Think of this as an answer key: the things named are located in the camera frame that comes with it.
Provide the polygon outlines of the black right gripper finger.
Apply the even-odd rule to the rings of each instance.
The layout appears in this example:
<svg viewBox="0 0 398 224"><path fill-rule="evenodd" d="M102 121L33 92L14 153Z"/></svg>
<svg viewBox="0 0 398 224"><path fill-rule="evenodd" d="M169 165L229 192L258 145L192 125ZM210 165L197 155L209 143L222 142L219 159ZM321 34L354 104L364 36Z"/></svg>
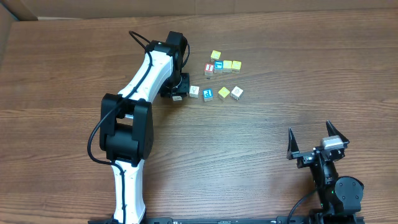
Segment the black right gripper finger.
<svg viewBox="0 0 398 224"><path fill-rule="evenodd" d="M296 159L299 153L300 150L296 142L295 136L293 134L292 128L289 128L288 148L287 148L286 158L288 160Z"/></svg>
<svg viewBox="0 0 398 224"><path fill-rule="evenodd" d="M327 128L329 137L338 136L338 137L343 141L344 144L349 144L349 139L346 138L343 134L341 134L341 133L334 127L334 125L332 124L332 122L331 122L330 120L327 120L327 121L326 121L326 128Z"/></svg>

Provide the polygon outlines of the yellow pineapple wooden block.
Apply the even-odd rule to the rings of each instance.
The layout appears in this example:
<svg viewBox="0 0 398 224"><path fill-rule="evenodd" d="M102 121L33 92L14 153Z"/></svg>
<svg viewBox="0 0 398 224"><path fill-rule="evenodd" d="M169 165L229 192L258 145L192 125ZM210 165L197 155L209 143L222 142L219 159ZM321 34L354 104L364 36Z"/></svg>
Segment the yellow pineapple wooden block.
<svg viewBox="0 0 398 224"><path fill-rule="evenodd" d="M242 65L241 61L233 60L232 66L231 66L231 72L232 73L240 73L241 65Z"/></svg>

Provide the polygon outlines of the blue P wooden block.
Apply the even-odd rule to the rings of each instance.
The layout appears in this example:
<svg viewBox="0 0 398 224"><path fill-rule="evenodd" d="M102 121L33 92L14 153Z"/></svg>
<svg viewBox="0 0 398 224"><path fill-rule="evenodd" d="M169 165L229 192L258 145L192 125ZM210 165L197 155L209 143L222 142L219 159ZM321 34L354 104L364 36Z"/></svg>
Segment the blue P wooden block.
<svg viewBox="0 0 398 224"><path fill-rule="evenodd" d="M212 89L203 90L203 99L204 99L204 101L212 101L213 100Z"/></svg>

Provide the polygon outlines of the blue letter wooden block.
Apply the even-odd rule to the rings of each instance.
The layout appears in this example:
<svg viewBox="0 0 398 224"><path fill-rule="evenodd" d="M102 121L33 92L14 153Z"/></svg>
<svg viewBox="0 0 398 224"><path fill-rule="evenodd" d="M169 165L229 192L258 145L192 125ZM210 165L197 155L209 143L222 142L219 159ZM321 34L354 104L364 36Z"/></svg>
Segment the blue letter wooden block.
<svg viewBox="0 0 398 224"><path fill-rule="evenodd" d="M223 73L223 61L215 61L214 62L214 72L215 73Z"/></svg>

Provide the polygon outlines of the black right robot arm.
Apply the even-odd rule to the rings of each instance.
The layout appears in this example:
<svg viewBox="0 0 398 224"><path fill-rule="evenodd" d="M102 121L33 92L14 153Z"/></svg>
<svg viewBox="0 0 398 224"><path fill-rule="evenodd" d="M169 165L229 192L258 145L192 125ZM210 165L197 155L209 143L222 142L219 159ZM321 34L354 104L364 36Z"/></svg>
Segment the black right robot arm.
<svg viewBox="0 0 398 224"><path fill-rule="evenodd" d="M351 176L340 176L334 162L345 157L349 139L326 121L328 137L320 141L312 151L300 152L295 136L289 128L287 159L296 160L299 169L308 167L315 189L303 196L290 210L286 223L364 223L361 211L364 184ZM306 199L317 193L321 207L311 209L306 217L295 217L294 212Z"/></svg>

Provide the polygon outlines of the yellow top middle block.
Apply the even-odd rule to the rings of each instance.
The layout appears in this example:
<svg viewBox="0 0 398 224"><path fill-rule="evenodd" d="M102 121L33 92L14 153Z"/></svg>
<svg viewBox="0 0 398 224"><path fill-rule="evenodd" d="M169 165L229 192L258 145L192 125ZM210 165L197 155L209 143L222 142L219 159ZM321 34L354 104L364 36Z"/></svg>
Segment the yellow top middle block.
<svg viewBox="0 0 398 224"><path fill-rule="evenodd" d="M232 64L233 64L233 62L231 60L224 60L223 61L223 73L231 73Z"/></svg>

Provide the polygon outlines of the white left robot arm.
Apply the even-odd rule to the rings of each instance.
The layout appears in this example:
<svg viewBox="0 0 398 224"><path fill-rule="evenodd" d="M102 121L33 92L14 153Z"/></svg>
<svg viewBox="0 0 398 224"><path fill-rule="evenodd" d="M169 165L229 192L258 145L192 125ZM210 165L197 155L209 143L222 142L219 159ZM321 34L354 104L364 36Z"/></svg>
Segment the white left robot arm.
<svg viewBox="0 0 398 224"><path fill-rule="evenodd" d="M152 103L156 96L181 101L190 91L189 74L182 71L190 55L183 34L171 31L164 42L129 34L144 48L143 63L122 90L104 95L93 130L115 179L116 208L107 223L144 222L143 169L154 143Z"/></svg>

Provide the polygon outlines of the M letter wooden block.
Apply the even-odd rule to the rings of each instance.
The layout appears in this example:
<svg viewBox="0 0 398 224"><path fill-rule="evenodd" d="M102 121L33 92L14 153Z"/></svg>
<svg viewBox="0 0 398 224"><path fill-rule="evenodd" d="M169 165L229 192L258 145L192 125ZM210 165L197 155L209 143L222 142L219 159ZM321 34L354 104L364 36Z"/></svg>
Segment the M letter wooden block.
<svg viewBox="0 0 398 224"><path fill-rule="evenodd" d="M200 87L199 86L191 86L190 91L189 91L189 97L191 98L198 98L199 97L199 92L200 92Z"/></svg>

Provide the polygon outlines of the red I wooden block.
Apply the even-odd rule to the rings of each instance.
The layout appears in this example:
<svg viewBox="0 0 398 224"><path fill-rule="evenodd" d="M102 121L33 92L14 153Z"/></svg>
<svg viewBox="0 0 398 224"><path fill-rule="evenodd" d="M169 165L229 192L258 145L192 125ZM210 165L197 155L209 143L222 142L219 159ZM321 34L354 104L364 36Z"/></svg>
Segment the red I wooden block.
<svg viewBox="0 0 398 224"><path fill-rule="evenodd" d="M204 75L212 76L214 73L214 65L212 63L207 63L204 69Z"/></svg>

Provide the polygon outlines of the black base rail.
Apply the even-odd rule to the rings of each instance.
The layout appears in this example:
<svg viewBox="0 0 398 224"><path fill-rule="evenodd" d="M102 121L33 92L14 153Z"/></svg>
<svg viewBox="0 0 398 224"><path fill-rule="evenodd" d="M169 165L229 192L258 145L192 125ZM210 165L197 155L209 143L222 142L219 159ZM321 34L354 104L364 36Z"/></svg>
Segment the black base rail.
<svg viewBox="0 0 398 224"><path fill-rule="evenodd" d="M117 220L112 218L107 220L89 220L87 221L89 224L111 224L111 223L119 223ZM252 218L243 218L243 219L172 219L169 217L163 218L145 218L141 223L145 224L285 224L287 223L287 217L279 216L276 218L266 218L266 219L252 219ZM315 223L310 222L308 217L305 216L294 216L290 219L291 224L308 224ZM353 219L348 220L337 220L336 218L327 219L324 217L323 223L359 223L365 224L363 217L357 217L356 221Z"/></svg>

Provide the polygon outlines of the green letter wooden block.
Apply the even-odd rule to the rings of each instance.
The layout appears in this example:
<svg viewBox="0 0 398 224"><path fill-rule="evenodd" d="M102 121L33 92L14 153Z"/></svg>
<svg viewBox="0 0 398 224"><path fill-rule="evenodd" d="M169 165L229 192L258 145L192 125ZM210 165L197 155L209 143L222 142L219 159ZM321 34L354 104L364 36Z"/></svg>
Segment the green letter wooden block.
<svg viewBox="0 0 398 224"><path fill-rule="evenodd" d="M174 101L182 101L182 97L181 96L173 96L172 99Z"/></svg>

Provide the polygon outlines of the green Z wooden block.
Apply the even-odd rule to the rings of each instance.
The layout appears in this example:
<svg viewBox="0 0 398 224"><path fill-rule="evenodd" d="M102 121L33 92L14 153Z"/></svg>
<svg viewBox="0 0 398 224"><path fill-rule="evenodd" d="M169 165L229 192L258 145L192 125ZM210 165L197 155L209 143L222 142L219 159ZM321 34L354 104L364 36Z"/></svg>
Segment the green Z wooden block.
<svg viewBox="0 0 398 224"><path fill-rule="evenodd" d="M233 88L233 90L231 91L230 95L231 95L231 97L233 97L235 100L239 100L239 99L242 97L242 95L243 95L243 90L242 90L240 87L235 86L235 87Z"/></svg>

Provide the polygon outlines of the yellow mushroom wooden block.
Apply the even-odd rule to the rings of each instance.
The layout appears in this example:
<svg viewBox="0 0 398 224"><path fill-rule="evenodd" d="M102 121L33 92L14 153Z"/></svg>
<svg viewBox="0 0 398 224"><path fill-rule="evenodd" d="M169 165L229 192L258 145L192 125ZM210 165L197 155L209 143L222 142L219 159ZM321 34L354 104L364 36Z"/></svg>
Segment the yellow mushroom wooden block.
<svg viewBox="0 0 398 224"><path fill-rule="evenodd" d="M224 86L218 91L218 97L221 100L227 99L227 97L230 95L230 91Z"/></svg>

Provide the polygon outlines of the yellow back wooden block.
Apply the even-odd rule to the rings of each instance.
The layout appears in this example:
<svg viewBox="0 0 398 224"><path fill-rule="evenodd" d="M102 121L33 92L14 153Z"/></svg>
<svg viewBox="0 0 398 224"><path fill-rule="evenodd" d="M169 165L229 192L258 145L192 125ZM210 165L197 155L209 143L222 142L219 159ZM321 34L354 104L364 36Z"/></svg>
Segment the yellow back wooden block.
<svg viewBox="0 0 398 224"><path fill-rule="evenodd" d="M221 57L221 52L217 50L213 50L210 57L210 62L214 63L215 61L219 60Z"/></svg>

